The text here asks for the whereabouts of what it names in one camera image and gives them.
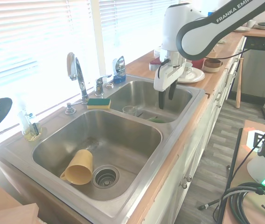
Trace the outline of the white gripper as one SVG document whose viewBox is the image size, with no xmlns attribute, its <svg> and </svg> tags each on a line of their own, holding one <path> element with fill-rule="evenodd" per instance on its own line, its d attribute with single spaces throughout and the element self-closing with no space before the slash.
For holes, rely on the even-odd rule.
<svg viewBox="0 0 265 224">
<path fill-rule="evenodd" d="M 159 108 L 164 109 L 166 89 L 170 87 L 168 99 L 172 100 L 177 86 L 177 79 L 184 73 L 186 62 L 180 67 L 174 68 L 170 64 L 159 67 L 155 72 L 153 87 L 159 91 Z"/>
</svg>

